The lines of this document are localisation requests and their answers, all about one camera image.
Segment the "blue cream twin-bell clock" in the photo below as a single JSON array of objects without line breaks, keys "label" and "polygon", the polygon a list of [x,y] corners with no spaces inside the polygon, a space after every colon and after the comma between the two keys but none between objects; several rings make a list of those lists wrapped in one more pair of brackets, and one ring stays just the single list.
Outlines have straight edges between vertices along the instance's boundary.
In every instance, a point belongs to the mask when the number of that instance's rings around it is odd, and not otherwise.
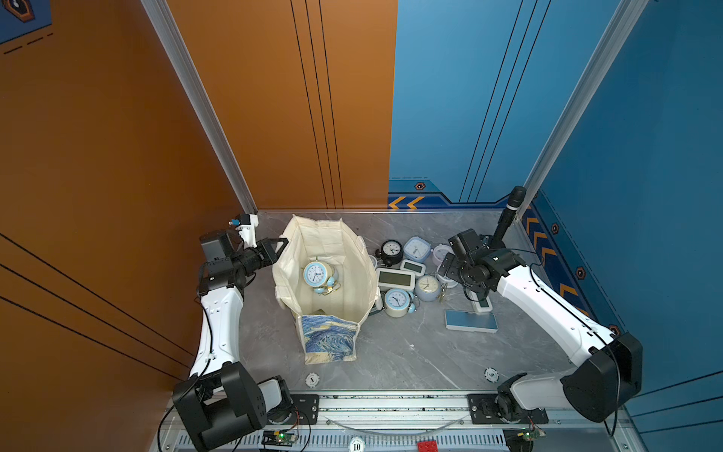
[{"label": "blue cream twin-bell clock", "polygon": [[384,295],[384,311],[390,318],[402,318],[415,312],[412,293],[398,288],[389,289]]}]

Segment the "blue rectangular clock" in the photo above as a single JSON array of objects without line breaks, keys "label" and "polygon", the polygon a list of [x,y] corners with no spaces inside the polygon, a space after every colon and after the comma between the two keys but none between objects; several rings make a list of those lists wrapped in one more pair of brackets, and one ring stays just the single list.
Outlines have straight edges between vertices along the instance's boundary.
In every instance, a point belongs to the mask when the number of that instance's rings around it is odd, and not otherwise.
[{"label": "blue rectangular clock", "polygon": [[450,331],[466,331],[467,333],[496,333],[498,323],[492,312],[474,314],[461,311],[445,311],[446,329]]}]

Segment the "cream canvas bag starry print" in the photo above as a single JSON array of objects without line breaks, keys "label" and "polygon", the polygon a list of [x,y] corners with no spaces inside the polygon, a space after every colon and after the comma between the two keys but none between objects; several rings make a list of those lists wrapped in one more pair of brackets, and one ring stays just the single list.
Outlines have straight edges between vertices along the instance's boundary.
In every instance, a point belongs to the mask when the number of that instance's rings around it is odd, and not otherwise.
[{"label": "cream canvas bag starry print", "polygon": [[282,237],[275,296],[295,320],[306,365],[355,361],[363,323],[383,307],[365,241],[342,220],[299,216]]}]

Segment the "yellow blue twin-bell clock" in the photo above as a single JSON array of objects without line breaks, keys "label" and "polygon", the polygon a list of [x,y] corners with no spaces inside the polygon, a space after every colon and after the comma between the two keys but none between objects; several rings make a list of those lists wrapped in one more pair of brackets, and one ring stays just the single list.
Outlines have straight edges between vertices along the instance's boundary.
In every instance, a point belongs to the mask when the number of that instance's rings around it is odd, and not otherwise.
[{"label": "yellow blue twin-bell clock", "polygon": [[331,264],[314,260],[303,269],[303,280],[314,293],[327,296],[341,288],[339,273]]}]

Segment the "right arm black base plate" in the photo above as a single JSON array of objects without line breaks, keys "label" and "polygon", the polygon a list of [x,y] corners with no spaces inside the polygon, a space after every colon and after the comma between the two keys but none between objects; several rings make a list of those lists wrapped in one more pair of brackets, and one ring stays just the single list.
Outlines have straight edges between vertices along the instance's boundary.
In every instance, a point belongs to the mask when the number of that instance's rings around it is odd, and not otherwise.
[{"label": "right arm black base plate", "polygon": [[549,423],[546,410],[525,410],[509,395],[469,394],[466,397],[472,422],[475,425]]}]

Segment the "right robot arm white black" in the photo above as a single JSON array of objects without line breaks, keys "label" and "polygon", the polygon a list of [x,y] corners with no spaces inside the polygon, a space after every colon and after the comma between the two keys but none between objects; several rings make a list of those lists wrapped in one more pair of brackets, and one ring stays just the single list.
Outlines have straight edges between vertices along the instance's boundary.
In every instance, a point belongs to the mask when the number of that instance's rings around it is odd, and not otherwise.
[{"label": "right robot arm white black", "polygon": [[575,410],[602,423],[642,387],[643,347],[632,333],[614,333],[540,280],[513,250],[492,249],[475,230],[450,238],[441,271],[463,288],[495,292],[526,312],[561,347],[574,370],[518,374],[497,390],[498,415],[516,423],[536,409]]}]

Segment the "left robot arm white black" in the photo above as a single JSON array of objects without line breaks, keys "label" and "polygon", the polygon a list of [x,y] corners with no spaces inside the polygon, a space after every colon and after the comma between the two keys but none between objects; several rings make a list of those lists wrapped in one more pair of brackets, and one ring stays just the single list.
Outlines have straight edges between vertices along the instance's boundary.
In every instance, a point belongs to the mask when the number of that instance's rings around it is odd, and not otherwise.
[{"label": "left robot arm white black", "polygon": [[205,256],[197,288],[203,310],[199,349],[172,403],[193,446],[212,451],[261,431],[270,421],[299,417],[288,386],[276,376],[256,382],[241,363],[244,290],[259,269],[281,257],[288,241],[264,238],[250,246],[241,233],[219,230],[200,239]]}]

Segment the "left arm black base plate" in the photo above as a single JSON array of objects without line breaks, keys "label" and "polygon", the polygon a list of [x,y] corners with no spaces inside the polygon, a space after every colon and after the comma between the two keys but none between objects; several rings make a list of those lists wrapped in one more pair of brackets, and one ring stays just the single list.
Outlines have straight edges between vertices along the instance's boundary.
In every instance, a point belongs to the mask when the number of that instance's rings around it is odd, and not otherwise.
[{"label": "left arm black base plate", "polygon": [[267,425],[316,425],[319,414],[320,396],[318,394],[292,394],[290,399],[267,412]]}]

